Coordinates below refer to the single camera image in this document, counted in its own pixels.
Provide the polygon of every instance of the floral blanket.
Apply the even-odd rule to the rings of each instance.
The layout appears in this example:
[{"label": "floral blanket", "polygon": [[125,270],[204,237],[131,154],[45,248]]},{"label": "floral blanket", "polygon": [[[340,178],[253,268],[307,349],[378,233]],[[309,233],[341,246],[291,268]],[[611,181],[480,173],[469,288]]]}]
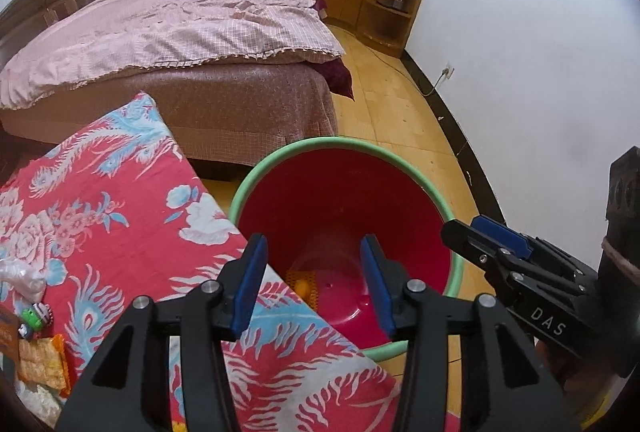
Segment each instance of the floral blanket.
[{"label": "floral blanket", "polygon": [[[81,374],[141,293],[181,296],[216,278],[245,239],[206,192],[161,120],[138,94],[32,161],[0,190],[0,259],[42,271],[51,333],[65,336]],[[24,300],[6,284],[0,303]],[[387,431],[399,386],[332,329],[268,267],[251,324],[224,345],[245,431]],[[170,348],[172,416],[184,422],[180,344]]]}]

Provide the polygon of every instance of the snack package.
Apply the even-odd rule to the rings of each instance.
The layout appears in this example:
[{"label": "snack package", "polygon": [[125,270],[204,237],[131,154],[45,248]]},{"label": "snack package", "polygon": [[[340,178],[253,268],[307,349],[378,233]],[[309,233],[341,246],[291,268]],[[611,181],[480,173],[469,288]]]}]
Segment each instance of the snack package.
[{"label": "snack package", "polygon": [[18,318],[0,306],[0,353],[18,363]]},{"label": "snack package", "polygon": [[31,342],[19,340],[19,347],[18,378],[59,390],[60,396],[68,398],[71,384],[63,336],[56,335]]}]

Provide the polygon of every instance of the plastic bag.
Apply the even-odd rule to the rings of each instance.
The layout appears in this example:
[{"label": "plastic bag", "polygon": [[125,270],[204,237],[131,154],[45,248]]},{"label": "plastic bag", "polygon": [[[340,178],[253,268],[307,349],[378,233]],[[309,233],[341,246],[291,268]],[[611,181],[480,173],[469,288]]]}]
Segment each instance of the plastic bag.
[{"label": "plastic bag", "polygon": [[44,275],[22,260],[0,260],[0,282],[7,282],[32,304],[42,302]]},{"label": "plastic bag", "polygon": [[15,391],[22,404],[32,413],[54,428],[62,407],[56,398],[43,386],[36,383],[15,383]]}]

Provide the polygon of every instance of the corner shelf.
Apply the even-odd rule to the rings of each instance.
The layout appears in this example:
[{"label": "corner shelf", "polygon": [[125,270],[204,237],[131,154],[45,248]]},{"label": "corner shelf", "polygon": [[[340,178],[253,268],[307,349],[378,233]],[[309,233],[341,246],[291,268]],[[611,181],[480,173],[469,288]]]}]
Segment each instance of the corner shelf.
[{"label": "corner shelf", "polygon": [[392,1],[363,0],[356,32],[366,45],[399,58],[422,0],[404,0],[406,12],[384,5]]},{"label": "corner shelf", "polygon": [[368,5],[373,6],[373,7],[377,7],[378,9],[382,9],[383,11],[387,11],[391,14],[394,15],[398,15],[404,18],[411,18],[412,15],[409,13],[405,13],[404,11],[400,11],[398,9],[393,9],[392,7],[389,6],[385,6],[383,4],[379,4],[378,2],[376,2],[375,0],[364,0]]}]

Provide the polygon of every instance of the wooden floor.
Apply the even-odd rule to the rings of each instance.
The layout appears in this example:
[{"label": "wooden floor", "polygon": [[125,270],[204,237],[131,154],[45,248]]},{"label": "wooden floor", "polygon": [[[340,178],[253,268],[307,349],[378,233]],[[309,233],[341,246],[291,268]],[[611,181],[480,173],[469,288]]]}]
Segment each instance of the wooden floor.
[{"label": "wooden floor", "polygon": [[[364,139],[385,147],[418,168],[440,190],[457,219],[469,223],[478,214],[458,160],[453,154],[438,120],[395,58],[373,51],[339,28],[331,28],[347,52],[344,64],[353,76],[355,101],[334,95],[338,129],[342,136]],[[204,181],[225,211],[238,182]],[[473,299],[478,293],[493,292],[482,272],[465,262],[460,298]],[[460,358],[457,338],[449,340],[449,361]],[[404,356],[382,363],[401,380]],[[460,362],[449,365],[449,410],[460,415]]]}]

